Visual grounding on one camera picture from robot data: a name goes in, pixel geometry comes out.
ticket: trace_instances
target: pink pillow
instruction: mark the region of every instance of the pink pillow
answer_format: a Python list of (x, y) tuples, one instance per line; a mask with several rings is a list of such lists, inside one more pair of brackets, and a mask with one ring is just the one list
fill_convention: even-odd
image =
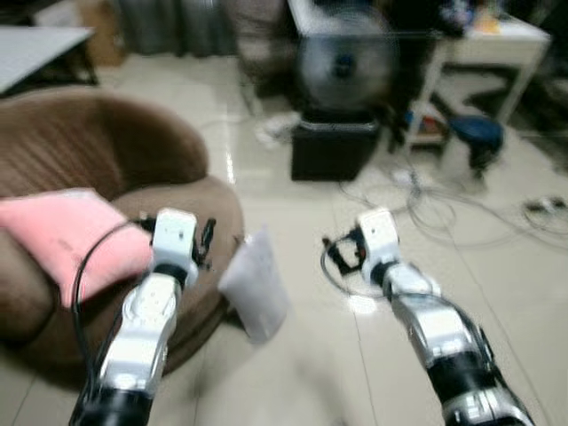
[[(40, 193), (0, 201), (0, 226), (31, 253), (59, 285), (61, 304), (71, 306), (77, 267), (89, 249), (126, 217), (90, 189)], [(135, 225), (108, 237), (83, 273), (81, 300), (150, 263), (150, 235)]]

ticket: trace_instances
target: blue stool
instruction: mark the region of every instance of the blue stool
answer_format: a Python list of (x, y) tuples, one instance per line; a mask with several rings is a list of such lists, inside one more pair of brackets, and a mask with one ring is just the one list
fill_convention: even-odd
[(481, 178), (503, 147), (502, 126), (478, 115), (453, 118), (449, 125), (459, 140), (469, 147), (469, 168)]

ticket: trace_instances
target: robotic arm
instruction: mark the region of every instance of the robotic arm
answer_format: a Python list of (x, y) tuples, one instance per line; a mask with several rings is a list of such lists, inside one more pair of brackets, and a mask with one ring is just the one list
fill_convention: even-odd
[(360, 270), (365, 282), (380, 286), (430, 377), (446, 426), (533, 426), (483, 329), (441, 296), (436, 281), (402, 260), (392, 214), (360, 215), (348, 238), (357, 244), (359, 265), (348, 266), (333, 244), (327, 253), (343, 274)]
[(195, 216), (163, 209), (155, 221), (149, 273), (122, 304), (122, 324), (99, 368), (77, 401), (73, 426), (146, 425), (162, 378), (168, 339), (176, 327), (182, 292), (198, 276), (209, 251), (215, 220), (194, 242)]

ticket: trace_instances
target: white table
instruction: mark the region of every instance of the white table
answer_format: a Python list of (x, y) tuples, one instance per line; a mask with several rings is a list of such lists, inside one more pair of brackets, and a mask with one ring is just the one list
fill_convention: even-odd
[(83, 65), (96, 76), (84, 50), (85, 42), (94, 34), (90, 28), (0, 27), (0, 94), (6, 93), (33, 73), (76, 47), (83, 47)]
[(497, 120), (506, 124), (518, 101), (531, 81), (550, 44), (550, 36), (544, 31), (521, 20), (500, 22), (499, 34), (488, 34), (471, 29), (463, 38), (438, 41), (426, 73), (421, 94), (416, 103), (414, 119), (406, 135), (410, 147), (420, 129), (424, 106), (430, 101), (444, 65), (506, 66), (519, 70), (509, 89)]

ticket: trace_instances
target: black box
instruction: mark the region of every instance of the black box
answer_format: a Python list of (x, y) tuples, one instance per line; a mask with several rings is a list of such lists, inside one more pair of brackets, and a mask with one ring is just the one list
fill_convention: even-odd
[(292, 132), (292, 180), (353, 180), (378, 137), (378, 121), (368, 112), (306, 112)]

